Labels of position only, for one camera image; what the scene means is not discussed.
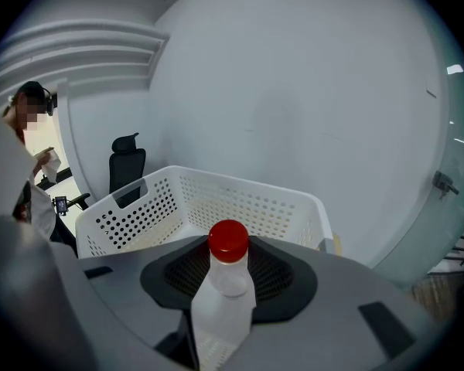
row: clear water bottle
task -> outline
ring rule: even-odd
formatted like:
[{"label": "clear water bottle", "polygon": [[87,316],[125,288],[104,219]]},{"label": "clear water bottle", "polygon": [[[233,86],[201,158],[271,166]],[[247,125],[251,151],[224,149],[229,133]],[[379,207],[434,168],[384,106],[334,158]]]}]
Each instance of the clear water bottle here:
[{"label": "clear water bottle", "polygon": [[213,287],[229,298],[246,294],[251,280],[247,270],[246,227],[236,220],[222,220],[210,230],[208,245],[211,252],[208,276]]},{"label": "clear water bottle", "polygon": [[210,269],[191,304],[196,350],[202,371],[215,370],[251,330],[256,307],[247,269],[249,235],[235,220],[215,224],[208,234]]}]

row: black mesh vent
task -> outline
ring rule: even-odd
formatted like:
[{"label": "black mesh vent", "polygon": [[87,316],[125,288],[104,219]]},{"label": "black mesh vent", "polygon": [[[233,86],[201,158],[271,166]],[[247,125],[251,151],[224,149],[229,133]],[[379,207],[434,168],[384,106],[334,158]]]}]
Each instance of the black mesh vent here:
[{"label": "black mesh vent", "polygon": [[209,270],[210,249],[206,241],[169,263],[163,275],[173,288],[194,298]]},{"label": "black mesh vent", "polygon": [[253,279],[258,304],[279,296],[294,280],[289,264],[252,242],[249,243],[247,269]]}]

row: paper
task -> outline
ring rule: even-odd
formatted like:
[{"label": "paper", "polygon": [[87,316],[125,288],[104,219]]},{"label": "paper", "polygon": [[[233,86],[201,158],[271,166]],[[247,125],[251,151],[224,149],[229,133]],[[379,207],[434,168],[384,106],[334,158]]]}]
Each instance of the paper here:
[{"label": "paper", "polygon": [[41,167],[41,170],[49,182],[56,183],[56,173],[59,170],[60,164],[62,162],[60,161],[60,158],[55,150],[50,151],[49,154],[50,159],[45,165]]}]

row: black hair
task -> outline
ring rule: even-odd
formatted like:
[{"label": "black hair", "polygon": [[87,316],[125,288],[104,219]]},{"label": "black hair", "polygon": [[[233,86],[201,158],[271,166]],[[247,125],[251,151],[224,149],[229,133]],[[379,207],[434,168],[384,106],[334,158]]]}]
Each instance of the black hair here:
[{"label": "black hair", "polygon": [[40,106],[46,104],[45,89],[36,81],[28,81],[27,83],[24,83],[17,92],[15,92],[12,99],[13,104],[17,102],[17,98],[20,94],[25,94],[28,98],[34,97],[36,99],[36,104]]}]

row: perforated basket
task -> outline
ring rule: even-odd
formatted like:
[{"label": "perforated basket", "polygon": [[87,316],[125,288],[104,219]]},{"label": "perforated basket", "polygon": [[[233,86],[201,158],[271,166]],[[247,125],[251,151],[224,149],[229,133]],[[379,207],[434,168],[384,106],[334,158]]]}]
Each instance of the perforated basket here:
[{"label": "perforated basket", "polygon": [[[116,199],[141,187],[121,209]],[[241,221],[250,235],[316,249],[333,241],[325,208],[304,192],[169,166],[119,189],[77,217],[80,258],[156,246],[207,234],[218,221]]]}]

